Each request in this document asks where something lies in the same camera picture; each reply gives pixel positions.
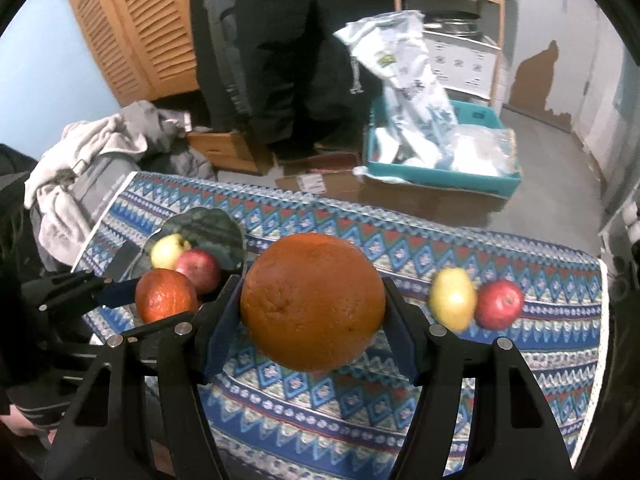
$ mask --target red apple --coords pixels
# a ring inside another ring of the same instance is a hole
[[[523,305],[524,295],[519,286],[509,280],[497,280],[478,290],[474,317],[482,328],[504,330],[518,319]]]
[[[191,280],[198,296],[209,294],[220,284],[220,264],[202,249],[184,251],[176,261],[175,270]]]

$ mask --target blue tablecloth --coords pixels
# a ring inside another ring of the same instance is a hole
[[[577,458],[597,402],[608,341],[606,274],[596,258],[300,192],[137,173],[96,226],[76,268],[104,272],[125,240],[143,247],[163,222],[195,206],[227,211],[246,235],[250,260],[296,232],[350,240],[427,316],[431,277],[442,267],[465,268],[477,285],[497,277],[518,283],[526,295],[521,319],[499,333],[472,323],[462,337],[513,339],[548,400],[567,451]],[[87,320],[103,340],[132,326],[124,309],[100,308]],[[283,479],[387,478],[418,395],[398,373],[382,332],[351,365],[304,374],[269,360],[240,329],[224,373],[202,388],[218,446]],[[465,380],[447,473],[462,467],[473,398],[474,381]]]

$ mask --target wooden closet door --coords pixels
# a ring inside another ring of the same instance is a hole
[[[198,89],[189,0],[69,0],[121,105]]]

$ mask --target orange fruit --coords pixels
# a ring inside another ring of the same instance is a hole
[[[136,309],[145,323],[187,310],[197,312],[199,306],[191,281],[176,270],[150,270],[136,285]]]
[[[341,238],[308,233],[281,238],[244,280],[240,314],[252,341],[277,363],[304,372],[350,363],[365,351],[385,315],[375,267]]]

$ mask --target teal plastic bin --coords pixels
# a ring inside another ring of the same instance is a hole
[[[462,101],[452,101],[456,117],[460,124],[478,124],[488,128],[504,128],[504,125],[492,108]],[[466,189],[509,198],[518,184],[520,172],[511,176],[483,176],[460,173],[449,170],[428,170],[401,164],[382,164],[373,161],[376,150],[375,128],[387,126],[385,102],[382,97],[376,99],[371,110],[371,123],[367,136],[367,169],[374,176],[396,176],[414,184],[441,187],[446,189]]]

